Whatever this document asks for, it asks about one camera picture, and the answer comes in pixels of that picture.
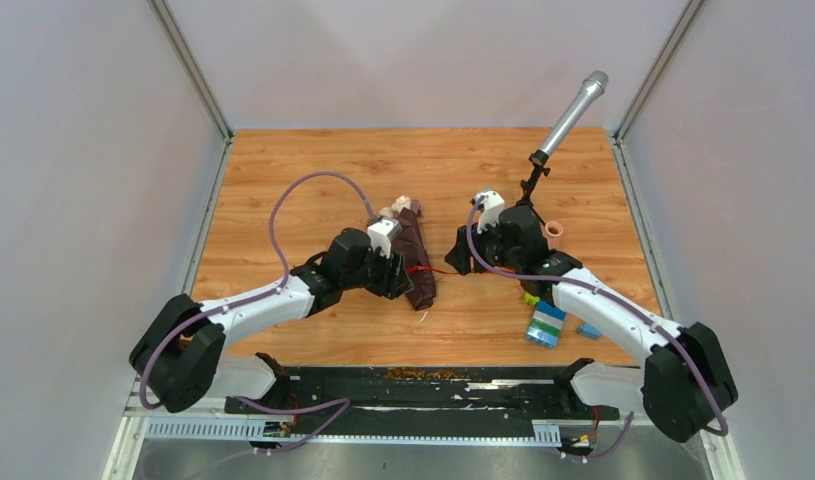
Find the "maroon flower bouquet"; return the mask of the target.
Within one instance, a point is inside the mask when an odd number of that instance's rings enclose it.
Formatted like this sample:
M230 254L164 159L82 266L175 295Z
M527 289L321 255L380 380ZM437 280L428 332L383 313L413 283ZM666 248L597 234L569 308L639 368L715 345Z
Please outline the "maroon flower bouquet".
M405 270L413 283L413 289L406 294L415 311L429 309L437 296L437 284L431 267L430 257L421 233L421 203L407 195L399 196L380 214L391 217L401 226L401 232L392 241L393 249L403 254Z

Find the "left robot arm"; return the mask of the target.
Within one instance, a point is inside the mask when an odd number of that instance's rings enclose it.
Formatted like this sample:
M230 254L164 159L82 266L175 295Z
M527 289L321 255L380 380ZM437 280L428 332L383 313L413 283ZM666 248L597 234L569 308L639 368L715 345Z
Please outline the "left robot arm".
M235 296L194 301L170 298L130 353L146 409L185 411L204 398L244 397L266 413L281 411L289 386L263 354L228 354L234 344L269 327L305 319L363 289L398 298L413 284L393 245L399 225L379 220L365 230L346 228L327 250L279 280Z

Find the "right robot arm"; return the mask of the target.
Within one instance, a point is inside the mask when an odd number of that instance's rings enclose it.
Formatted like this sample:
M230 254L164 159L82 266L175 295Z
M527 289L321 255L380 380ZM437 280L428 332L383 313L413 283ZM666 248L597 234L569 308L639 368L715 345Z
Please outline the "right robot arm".
M682 325L646 310L606 285L581 261L548 246L535 214L508 208L494 191L471 201L467 222L447 262L462 275L473 267L519 281L529 294L593 325L635 367L581 359L554 390L567 417L592 406L644 413L683 443L701 431L724 437L724 415L739 394L716 333L702 322Z

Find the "red ribbon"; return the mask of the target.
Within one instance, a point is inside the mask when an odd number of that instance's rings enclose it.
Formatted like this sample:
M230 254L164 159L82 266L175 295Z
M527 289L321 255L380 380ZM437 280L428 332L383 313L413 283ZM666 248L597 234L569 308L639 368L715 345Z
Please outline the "red ribbon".
M460 275L460 276L467 275L467 274L458 273L457 271L448 271L448 270L443 270L443 269L435 268L435 267L432 267L432 266L424 266L424 265L417 265L417 266L405 268L405 270L404 270L404 273L406 275L408 275L408 276L416 274L418 272L429 272L429 273L435 273L435 274L440 274L440 275ZM496 269L496 270L482 270L482 271L470 272L470 273L475 273L475 274L487 274L487 273L493 273L493 274L505 273L506 274L506 273L510 273L510 274L513 274L515 272L513 270L509 270L509 269Z

